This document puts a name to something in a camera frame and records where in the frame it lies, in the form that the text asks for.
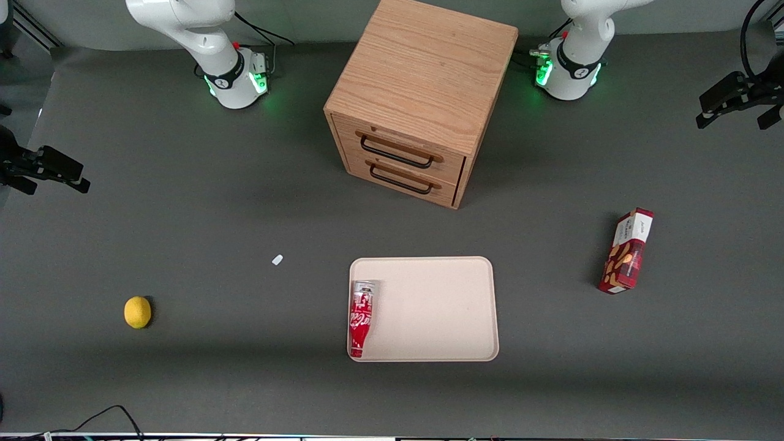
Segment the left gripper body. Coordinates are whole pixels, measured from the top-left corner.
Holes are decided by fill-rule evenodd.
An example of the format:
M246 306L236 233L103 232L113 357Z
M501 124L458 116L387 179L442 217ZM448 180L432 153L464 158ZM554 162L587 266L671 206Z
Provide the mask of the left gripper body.
M760 105L774 106L776 112L782 112L782 68L767 68L762 73L757 73L754 78L743 72L747 89L741 99L742 111Z

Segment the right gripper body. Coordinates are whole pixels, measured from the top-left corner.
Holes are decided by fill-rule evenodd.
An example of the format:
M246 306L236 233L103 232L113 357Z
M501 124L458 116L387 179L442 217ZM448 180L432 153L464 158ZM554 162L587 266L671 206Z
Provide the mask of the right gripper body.
M1 126L1 184L35 184L41 179L40 150L23 148L12 131Z

